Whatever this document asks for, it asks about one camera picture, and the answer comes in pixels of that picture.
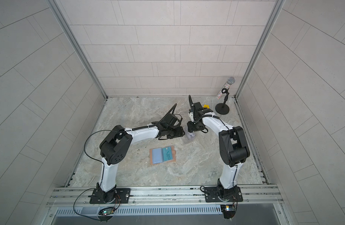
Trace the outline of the teal VIP card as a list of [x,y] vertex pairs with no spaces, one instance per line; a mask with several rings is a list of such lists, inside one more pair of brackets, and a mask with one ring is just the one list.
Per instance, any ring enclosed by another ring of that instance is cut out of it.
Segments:
[[162,153],[163,153],[163,160],[164,160],[164,162],[171,161],[171,160],[174,159],[171,146],[164,147],[162,149]]

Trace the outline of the tan leather card holder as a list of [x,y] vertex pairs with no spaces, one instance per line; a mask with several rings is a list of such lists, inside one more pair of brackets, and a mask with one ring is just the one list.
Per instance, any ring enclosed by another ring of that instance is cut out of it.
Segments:
[[175,162],[176,151],[173,145],[150,149],[150,164],[158,165],[165,162]]

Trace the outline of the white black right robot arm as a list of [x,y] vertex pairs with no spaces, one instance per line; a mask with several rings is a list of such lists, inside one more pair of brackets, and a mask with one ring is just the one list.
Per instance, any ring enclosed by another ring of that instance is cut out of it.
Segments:
[[237,199],[237,179],[241,167],[250,156],[246,136],[242,127],[233,127],[224,123],[216,116],[213,110],[203,107],[201,103],[194,103],[189,98],[189,117],[187,123],[188,132],[201,131],[207,133],[213,131],[219,140],[219,153],[224,168],[217,182],[217,196],[222,201]]

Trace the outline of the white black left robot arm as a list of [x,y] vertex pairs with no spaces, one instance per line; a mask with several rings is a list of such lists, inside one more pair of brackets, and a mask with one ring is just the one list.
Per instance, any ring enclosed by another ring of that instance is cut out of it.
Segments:
[[100,143],[102,158],[101,178],[97,190],[104,195],[112,195],[116,189],[116,175],[119,163],[125,158],[130,145],[146,139],[174,139],[183,137],[182,117],[173,113],[166,114],[160,121],[137,128],[115,126]]

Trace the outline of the clear acrylic card box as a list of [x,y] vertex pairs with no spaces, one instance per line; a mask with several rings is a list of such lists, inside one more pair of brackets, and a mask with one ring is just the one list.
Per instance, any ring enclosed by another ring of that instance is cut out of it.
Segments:
[[187,132],[185,135],[186,143],[191,143],[196,137],[195,132]]

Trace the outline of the black microphone stand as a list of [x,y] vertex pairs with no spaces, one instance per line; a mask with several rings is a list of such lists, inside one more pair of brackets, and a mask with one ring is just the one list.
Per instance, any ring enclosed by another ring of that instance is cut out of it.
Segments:
[[217,104],[216,107],[215,107],[216,112],[221,114],[221,115],[226,115],[230,111],[229,106],[226,104],[226,102],[229,99],[229,91],[228,90],[229,89],[227,89],[227,88],[223,88],[222,89],[222,94],[226,94],[226,96],[224,98],[224,102]]

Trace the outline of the glitter microphone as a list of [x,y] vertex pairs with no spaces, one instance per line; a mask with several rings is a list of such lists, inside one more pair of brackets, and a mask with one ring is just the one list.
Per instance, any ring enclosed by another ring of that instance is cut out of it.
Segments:
[[219,93],[217,94],[217,98],[221,99],[222,95],[229,90],[230,86],[235,83],[235,78],[234,77],[229,77],[226,81],[226,83],[223,85],[223,87],[220,89]]

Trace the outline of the right circuit board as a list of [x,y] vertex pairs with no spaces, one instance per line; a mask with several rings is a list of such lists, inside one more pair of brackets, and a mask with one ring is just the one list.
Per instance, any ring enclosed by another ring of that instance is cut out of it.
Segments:
[[220,205],[220,208],[224,219],[232,219],[235,216],[237,210],[237,207],[235,205]]

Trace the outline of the left green circuit board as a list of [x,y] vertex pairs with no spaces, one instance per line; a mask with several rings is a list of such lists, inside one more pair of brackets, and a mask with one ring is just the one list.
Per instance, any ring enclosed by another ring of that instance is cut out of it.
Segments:
[[98,215],[99,216],[110,216],[113,215],[115,212],[114,207],[108,207],[108,208],[103,208],[99,211]]

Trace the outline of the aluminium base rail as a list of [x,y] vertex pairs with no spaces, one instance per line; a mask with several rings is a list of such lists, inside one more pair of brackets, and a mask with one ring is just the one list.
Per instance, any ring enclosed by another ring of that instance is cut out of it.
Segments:
[[[119,187],[117,198],[103,203],[92,188],[56,188],[45,208],[43,225],[288,225],[290,220],[276,185],[239,185],[237,199],[222,201],[216,187]],[[220,205],[235,205],[224,219]],[[110,216],[99,216],[114,207]]]

